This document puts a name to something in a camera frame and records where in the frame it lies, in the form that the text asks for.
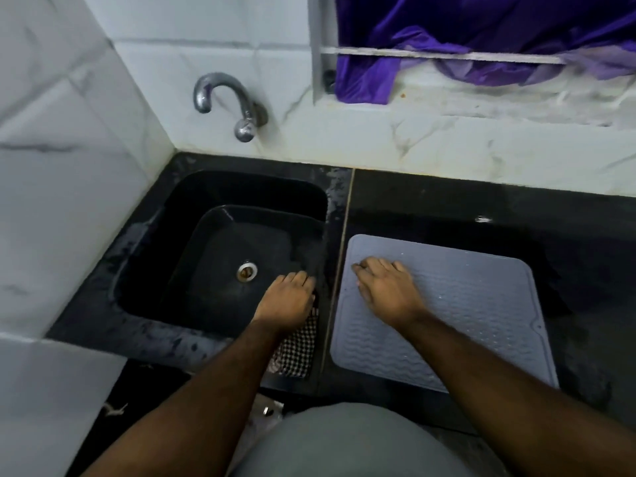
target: wall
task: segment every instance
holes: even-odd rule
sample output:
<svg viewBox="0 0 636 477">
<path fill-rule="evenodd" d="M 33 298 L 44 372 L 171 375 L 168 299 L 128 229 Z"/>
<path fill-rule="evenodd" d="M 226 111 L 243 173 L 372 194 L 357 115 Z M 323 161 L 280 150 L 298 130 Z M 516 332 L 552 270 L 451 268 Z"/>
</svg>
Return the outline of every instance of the wall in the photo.
<svg viewBox="0 0 636 477">
<path fill-rule="evenodd" d="M 0 474 L 61 476 L 125 360 L 41 337 L 174 148 L 83 0 L 0 30 Z"/>
<path fill-rule="evenodd" d="M 484 89 L 422 65 L 400 76 L 386 107 L 322 93 L 333 42 L 330 0 L 86 0 L 179 149 L 636 196 L 632 78 L 568 71 L 533 87 Z M 194 111 L 195 80 L 240 79 L 270 123 L 240 143 L 239 106 L 215 90 Z"/>
</svg>

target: hand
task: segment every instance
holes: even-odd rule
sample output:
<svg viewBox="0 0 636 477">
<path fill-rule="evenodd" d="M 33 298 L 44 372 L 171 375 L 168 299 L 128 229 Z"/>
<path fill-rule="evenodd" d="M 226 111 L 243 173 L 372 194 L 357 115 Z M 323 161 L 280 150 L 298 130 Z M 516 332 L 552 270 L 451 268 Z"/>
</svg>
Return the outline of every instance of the hand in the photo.
<svg viewBox="0 0 636 477">
<path fill-rule="evenodd" d="M 315 284 L 315 278 L 304 271 L 278 276 L 265 291 L 252 321 L 272 324 L 284 333 L 297 330 L 312 310 Z"/>
<path fill-rule="evenodd" d="M 360 294 L 371 311 L 389 326 L 402 331 L 413 321 L 432 317 L 411 273 L 399 261 L 367 257 L 352 266 Z"/>
</svg>

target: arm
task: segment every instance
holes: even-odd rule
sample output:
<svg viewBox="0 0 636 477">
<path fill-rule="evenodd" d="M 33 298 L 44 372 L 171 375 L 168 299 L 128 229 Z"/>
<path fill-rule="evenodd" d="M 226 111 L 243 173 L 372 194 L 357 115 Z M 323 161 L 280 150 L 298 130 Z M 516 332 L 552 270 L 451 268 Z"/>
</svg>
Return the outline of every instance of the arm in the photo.
<svg viewBox="0 0 636 477">
<path fill-rule="evenodd" d="M 408 270 L 354 264 L 371 310 L 412 344 L 482 437 L 527 475 L 636 475 L 636 435 L 531 377 L 431 314 Z"/>
<path fill-rule="evenodd" d="M 84 477 L 222 477 L 267 363 L 305 322 L 314 285 L 306 272 L 276 278 L 243 334 L 124 433 Z"/>
</svg>

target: person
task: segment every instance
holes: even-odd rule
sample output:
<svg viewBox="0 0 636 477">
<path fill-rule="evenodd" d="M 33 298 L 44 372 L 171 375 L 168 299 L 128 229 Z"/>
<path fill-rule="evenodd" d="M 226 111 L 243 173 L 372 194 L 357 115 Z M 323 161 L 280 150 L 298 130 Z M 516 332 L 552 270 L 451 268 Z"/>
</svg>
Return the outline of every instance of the person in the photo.
<svg viewBox="0 0 636 477">
<path fill-rule="evenodd" d="M 412 344 L 513 473 L 636 475 L 636 436 L 540 382 L 437 319 L 400 262 L 369 257 L 353 270 L 370 309 Z M 221 477 L 267 363 L 305 322 L 315 280 L 279 276 L 243 334 L 133 425 L 84 477 Z M 441 443 L 399 415 L 364 404 L 286 418 L 237 476 L 470 475 Z"/>
</svg>

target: tile grout line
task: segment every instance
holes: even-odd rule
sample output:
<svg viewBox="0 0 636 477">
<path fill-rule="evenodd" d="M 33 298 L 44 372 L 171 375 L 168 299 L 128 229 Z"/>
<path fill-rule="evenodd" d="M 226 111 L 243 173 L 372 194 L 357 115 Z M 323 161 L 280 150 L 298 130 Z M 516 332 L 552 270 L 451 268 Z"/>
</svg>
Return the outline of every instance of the tile grout line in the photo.
<svg viewBox="0 0 636 477">
<path fill-rule="evenodd" d="M 351 170 L 351 181 L 349 182 L 349 191 L 346 195 L 345 221 L 342 224 L 342 236 L 340 237 L 340 249 L 338 250 L 338 265 L 336 267 L 336 279 L 334 280 L 333 294 L 331 295 L 331 304 L 329 308 L 329 320 L 327 321 L 327 334 L 324 337 L 324 352 L 322 353 L 322 362 L 320 365 L 321 375 L 324 370 L 324 361 L 325 361 L 325 358 L 327 358 L 327 352 L 329 349 L 327 344 L 329 342 L 329 337 L 331 332 L 331 322 L 333 321 L 333 310 L 334 310 L 334 307 L 336 306 L 336 300 L 338 299 L 337 291 L 340 284 L 340 277 L 342 275 L 340 271 L 340 266 L 342 265 L 342 256 L 345 250 L 346 224 L 349 219 L 349 204 L 351 202 L 351 193 L 353 192 L 353 189 L 354 189 L 354 179 L 355 179 L 355 168 Z"/>
</svg>

